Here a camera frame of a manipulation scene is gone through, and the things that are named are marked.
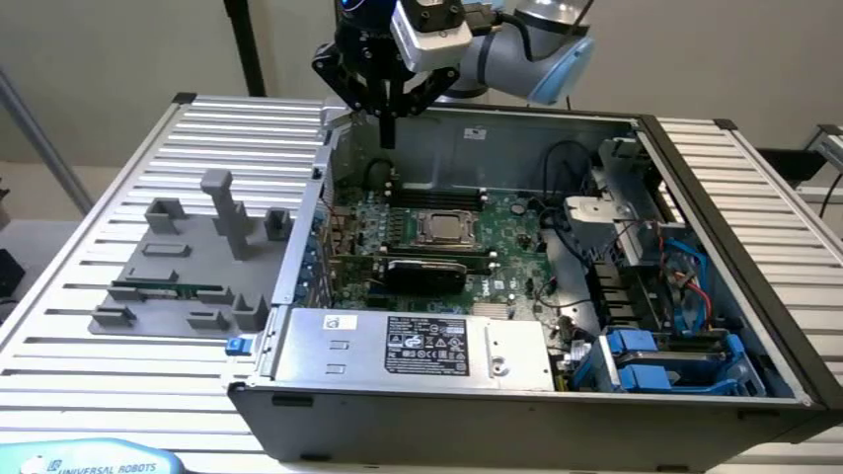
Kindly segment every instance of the power supply label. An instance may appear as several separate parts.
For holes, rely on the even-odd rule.
[[[389,373],[468,376],[465,320],[389,316],[382,365]]]

